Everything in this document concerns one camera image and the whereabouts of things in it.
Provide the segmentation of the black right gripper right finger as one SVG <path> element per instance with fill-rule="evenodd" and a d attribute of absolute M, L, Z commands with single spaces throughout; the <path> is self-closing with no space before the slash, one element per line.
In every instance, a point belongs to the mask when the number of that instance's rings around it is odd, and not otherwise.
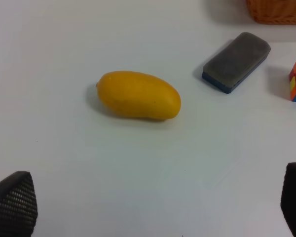
<path fill-rule="evenodd" d="M 296 237 L 296 162 L 288 163 L 286 167 L 280 206 L 292 235 Z"/>

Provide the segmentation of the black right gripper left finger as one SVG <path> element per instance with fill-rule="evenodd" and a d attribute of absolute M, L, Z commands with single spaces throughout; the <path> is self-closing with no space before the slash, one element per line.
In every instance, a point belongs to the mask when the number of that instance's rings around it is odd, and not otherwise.
<path fill-rule="evenodd" d="M 37 217 L 30 172 L 16 171 L 0 181 L 0 237 L 30 237 Z"/>

